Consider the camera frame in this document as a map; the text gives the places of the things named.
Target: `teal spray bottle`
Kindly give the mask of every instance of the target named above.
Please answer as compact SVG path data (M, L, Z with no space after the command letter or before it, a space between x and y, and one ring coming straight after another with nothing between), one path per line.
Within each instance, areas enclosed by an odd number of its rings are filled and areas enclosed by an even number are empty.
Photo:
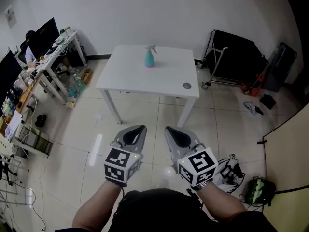
M155 53L156 50L155 50L155 45L152 45L152 46L149 46L149 47L146 47L147 49L147 53L146 53L146 57L145 57L145 66L146 67L153 67L155 64L155 58L151 52L151 50L153 50Z

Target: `red object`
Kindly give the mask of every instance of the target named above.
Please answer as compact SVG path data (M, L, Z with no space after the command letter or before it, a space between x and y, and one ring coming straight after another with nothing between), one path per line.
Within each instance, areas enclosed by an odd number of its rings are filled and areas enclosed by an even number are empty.
M254 85L256 87L253 87L253 88L240 87L242 92L250 96L257 96L261 90L261 85L262 85L262 82L264 81L264 78L265 78L264 74L258 78L256 84Z

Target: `shoe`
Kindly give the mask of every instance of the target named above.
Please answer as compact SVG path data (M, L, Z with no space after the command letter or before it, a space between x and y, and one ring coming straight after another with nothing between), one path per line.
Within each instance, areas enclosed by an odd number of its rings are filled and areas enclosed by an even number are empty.
M39 115L37 117L37 121L35 122L35 125L37 127L43 127L45 125L46 120L47 120L47 116L46 115Z
M78 68L72 68L71 70L69 70L70 75L77 74L79 72L81 72L81 70Z
M243 105L253 114L256 115L256 110L251 101L245 101Z
M261 110L258 106L255 106L255 111L256 111L258 114L264 115L264 113L262 112L262 110Z

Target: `wheel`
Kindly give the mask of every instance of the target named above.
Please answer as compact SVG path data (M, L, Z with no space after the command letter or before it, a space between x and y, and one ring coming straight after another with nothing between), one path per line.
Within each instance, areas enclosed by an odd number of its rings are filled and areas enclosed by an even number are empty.
M207 90L207 89L208 89L208 86L207 86L205 83L203 83L203 84L202 84L202 89L203 89L203 90Z

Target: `office chair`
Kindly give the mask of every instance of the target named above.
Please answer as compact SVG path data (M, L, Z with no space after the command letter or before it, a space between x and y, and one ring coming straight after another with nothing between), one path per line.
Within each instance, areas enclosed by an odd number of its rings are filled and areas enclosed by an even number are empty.
M25 56L27 47L28 47L27 41L22 42L20 45L20 53L18 54L18 58L20 59L20 61L22 61L25 64L27 64Z

